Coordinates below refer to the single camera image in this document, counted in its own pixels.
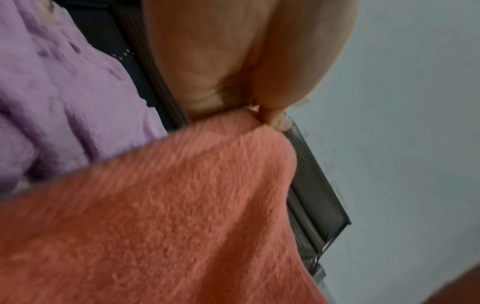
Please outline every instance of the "bare skin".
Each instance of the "bare skin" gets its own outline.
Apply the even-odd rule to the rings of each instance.
[[[249,105],[279,130],[333,65],[357,0],[144,0],[156,64],[191,120]]]

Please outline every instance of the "black plastic object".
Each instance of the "black plastic object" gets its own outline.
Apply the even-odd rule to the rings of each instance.
[[[120,62],[140,96],[157,109],[167,130],[188,123],[150,55],[138,0],[64,0],[61,4],[95,48],[109,55],[130,50]],[[303,264],[314,277],[322,277],[319,257],[350,220],[297,126],[285,135],[297,154],[297,171],[287,199],[290,225]]]

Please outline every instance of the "wall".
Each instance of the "wall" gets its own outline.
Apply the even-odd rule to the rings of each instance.
[[[353,225],[322,257],[338,304],[419,303],[480,262],[480,2],[363,0],[290,110]]]

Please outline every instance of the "towel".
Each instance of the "towel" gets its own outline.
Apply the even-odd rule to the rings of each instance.
[[[123,66],[48,4],[0,2],[0,193],[167,134]]]
[[[318,303],[287,213],[296,155],[250,112],[0,205],[1,303]]]

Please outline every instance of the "purple towel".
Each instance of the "purple towel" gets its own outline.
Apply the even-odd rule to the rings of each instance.
[[[0,1],[0,193],[167,134],[123,66],[45,3]]]

